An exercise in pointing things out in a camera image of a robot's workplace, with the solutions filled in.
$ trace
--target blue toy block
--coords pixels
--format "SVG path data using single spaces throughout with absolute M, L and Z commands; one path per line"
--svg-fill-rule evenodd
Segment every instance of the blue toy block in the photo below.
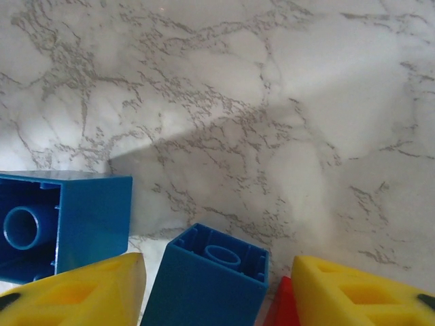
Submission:
M 141 326 L 252 326 L 268 252 L 195 224 L 166 247 Z
M 28 283 L 127 250 L 133 178 L 0 173 L 0 280 Z

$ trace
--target marble surface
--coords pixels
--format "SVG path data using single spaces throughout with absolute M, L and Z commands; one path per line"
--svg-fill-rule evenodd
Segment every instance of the marble surface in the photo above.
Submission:
M 0 170 L 133 174 L 147 294 L 202 221 L 435 291 L 430 0 L 3 0 Z M 1 288 L 10 285 L 2 284 Z

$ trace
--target toy block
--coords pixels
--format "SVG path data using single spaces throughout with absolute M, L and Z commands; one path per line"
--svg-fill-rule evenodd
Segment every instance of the toy block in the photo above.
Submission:
M 0 280 L 28 283 L 127 250 L 133 179 L 0 173 Z
M 302 326 L 434 326 L 434 296 L 315 257 L 295 257 L 294 296 Z
M 136 326 L 145 281 L 140 253 L 47 277 L 0 296 L 0 325 Z
M 281 279 L 263 326 L 300 326 L 290 278 L 284 276 Z
M 201 224 L 166 247 L 141 326 L 252 326 L 268 252 Z

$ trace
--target table surface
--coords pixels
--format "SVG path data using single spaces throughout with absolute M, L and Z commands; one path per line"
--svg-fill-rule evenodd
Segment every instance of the table surface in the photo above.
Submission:
M 147 295 L 200 221 L 435 291 L 435 5 L 0 2 L 0 170 L 135 178 Z M 0 288 L 11 285 L 2 283 Z

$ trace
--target red toy block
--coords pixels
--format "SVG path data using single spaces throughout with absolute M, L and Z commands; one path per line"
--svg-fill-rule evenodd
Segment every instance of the red toy block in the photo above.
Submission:
M 290 278 L 284 276 L 281 279 L 263 326 L 300 326 Z

